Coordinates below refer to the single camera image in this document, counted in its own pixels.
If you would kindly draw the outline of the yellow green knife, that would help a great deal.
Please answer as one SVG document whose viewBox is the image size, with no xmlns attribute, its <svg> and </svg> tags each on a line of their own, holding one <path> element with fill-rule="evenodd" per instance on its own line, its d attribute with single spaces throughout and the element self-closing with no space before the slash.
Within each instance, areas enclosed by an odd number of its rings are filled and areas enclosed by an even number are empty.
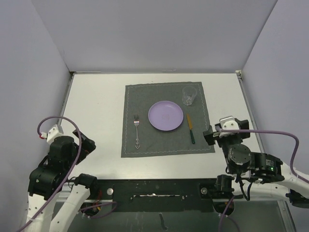
<svg viewBox="0 0 309 232">
<path fill-rule="evenodd" d="M 191 143 L 195 144 L 196 142 L 195 142 L 195 138 L 194 138 L 194 134 L 193 134 L 193 125 L 192 125 L 191 118 L 190 118 L 188 113 L 186 114 L 186 118 L 187 118 L 187 122 L 188 122 L 188 126 L 189 126 Z"/>
</svg>

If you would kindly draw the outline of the purple plastic plate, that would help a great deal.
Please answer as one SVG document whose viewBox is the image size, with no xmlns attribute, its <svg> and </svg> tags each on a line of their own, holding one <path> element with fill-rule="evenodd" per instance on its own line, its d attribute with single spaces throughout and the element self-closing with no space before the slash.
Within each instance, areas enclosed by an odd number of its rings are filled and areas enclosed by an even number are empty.
<svg viewBox="0 0 309 232">
<path fill-rule="evenodd" d="M 148 119 L 154 128 L 172 131 L 182 124 L 183 111 L 178 104 L 172 101 L 159 101 L 150 107 Z"/>
</svg>

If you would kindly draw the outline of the ornate silver fork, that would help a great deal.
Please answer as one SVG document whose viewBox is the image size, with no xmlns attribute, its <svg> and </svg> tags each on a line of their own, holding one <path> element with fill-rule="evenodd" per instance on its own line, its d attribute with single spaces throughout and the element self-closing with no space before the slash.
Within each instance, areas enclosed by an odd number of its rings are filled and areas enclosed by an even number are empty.
<svg viewBox="0 0 309 232">
<path fill-rule="evenodd" d="M 140 124 L 140 121 L 139 121 L 138 115 L 134 115 L 134 125 L 135 125 L 135 128 L 136 128 L 136 143 L 135 143 L 136 149 L 140 148 L 139 131 L 138 131 L 139 124 Z"/>
</svg>

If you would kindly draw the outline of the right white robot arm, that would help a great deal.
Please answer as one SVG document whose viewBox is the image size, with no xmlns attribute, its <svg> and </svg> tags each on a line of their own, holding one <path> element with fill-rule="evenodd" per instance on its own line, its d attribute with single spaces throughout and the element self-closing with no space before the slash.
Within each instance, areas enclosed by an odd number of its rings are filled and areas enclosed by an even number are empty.
<svg viewBox="0 0 309 232">
<path fill-rule="evenodd" d="M 243 140 L 252 133 L 278 134 L 292 137 L 295 140 L 290 164 L 267 153 L 252 152 L 243 145 Z M 215 125 L 215 131 L 203 132 L 208 145 L 217 144 L 223 151 L 227 173 L 235 176 L 235 182 L 244 190 L 244 181 L 249 183 L 243 196 L 250 199 L 251 189 L 257 187 L 263 193 L 274 189 L 277 194 L 282 194 L 290 203 L 299 208 L 309 206 L 309 177 L 298 173 L 293 168 L 299 139 L 287 132 L 275 130 L 251 130 L 248 120 L 240 121 L 232 116 L 220 119 Z"/>
</svg>

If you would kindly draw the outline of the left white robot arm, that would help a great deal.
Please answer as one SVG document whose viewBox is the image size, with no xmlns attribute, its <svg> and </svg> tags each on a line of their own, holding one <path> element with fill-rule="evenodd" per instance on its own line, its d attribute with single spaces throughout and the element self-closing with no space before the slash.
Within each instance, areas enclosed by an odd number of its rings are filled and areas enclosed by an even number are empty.
<svg viewBox="0 0 309 232">
<path fill-rule="evenodd" d="M 46 135 L 49 152 L 39 166 L 31 172 L 28 187 L 28 226 L 26 232 L 66 232 L 84 201 L 99 195 L 98 179 L 89 174 L 80 174 L 73 182 L 69 197 L 58 213 L 54 207 L 66 182 L 69 170 L 83 161 L 96 149 L 95 142 L 81 132 L 73 131 L 81 139 L 74 139 L 52 128 Z"/>
</svg>

